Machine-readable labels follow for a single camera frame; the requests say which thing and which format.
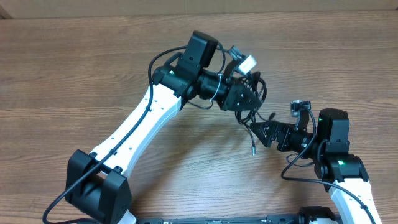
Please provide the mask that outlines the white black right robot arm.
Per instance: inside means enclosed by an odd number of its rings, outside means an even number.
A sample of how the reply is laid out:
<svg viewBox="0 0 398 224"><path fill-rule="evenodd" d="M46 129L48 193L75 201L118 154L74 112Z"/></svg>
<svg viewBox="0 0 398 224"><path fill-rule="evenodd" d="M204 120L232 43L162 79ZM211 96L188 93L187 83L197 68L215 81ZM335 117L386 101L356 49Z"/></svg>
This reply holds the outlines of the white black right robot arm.
<svg viewBox="0 0 398 224"><path fill-rule="evenodd" d="M294 124L270 117L250 124L250 130L265 147L277 142L277 150L294 152L281 172L284 180L321 184L338 213L328 207L301 207L299 213L282 223L380 223L371 191L369 175L362 160L349 152L349 119L345 111L327 108L315 118L309 106L293 106ZM311 159L316 178L288 177L296 160Z"/></svg>

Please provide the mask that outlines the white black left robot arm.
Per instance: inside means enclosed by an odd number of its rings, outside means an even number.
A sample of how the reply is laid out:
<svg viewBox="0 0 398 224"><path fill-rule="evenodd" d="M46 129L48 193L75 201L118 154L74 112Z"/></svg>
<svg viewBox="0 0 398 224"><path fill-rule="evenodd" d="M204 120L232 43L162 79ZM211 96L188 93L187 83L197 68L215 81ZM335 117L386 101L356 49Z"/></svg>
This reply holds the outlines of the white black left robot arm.
<svg viewBox="0 0 398 224"><path fill-rule="evenodd" d="M129 212L129 176L156 134L193 98L237 113L255 112L264 102L256 59L236 47L225 49L195 31L186 45L165 54L163 65L149 65L149 87L119 128L91 152L77 150L68 160L63 198L85 214L82 223L136 221Z"/></svg>

